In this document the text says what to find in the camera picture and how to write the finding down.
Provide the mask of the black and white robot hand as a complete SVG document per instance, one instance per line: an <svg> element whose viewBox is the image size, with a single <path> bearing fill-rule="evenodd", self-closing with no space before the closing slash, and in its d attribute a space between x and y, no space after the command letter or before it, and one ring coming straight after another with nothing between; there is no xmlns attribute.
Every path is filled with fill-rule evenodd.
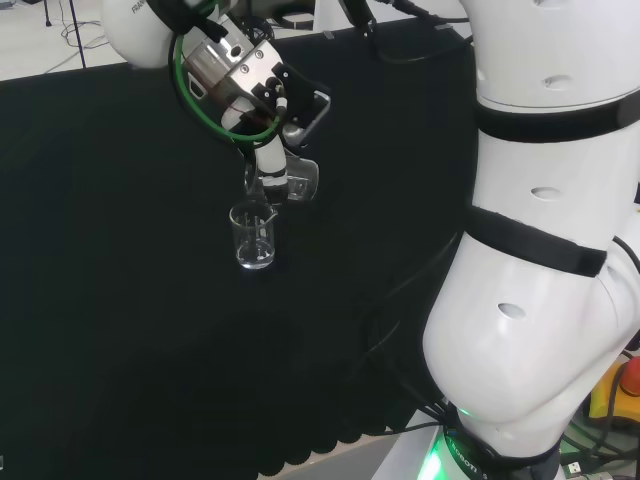
<svg viewBox="0 0 640 480"><path fill-rule="evenodd" d="M253 152L255 162L246 171L245 188L249 196L261 198L271 205L282 205L289 199L289 174L286 149L279 136Z"/></svg>

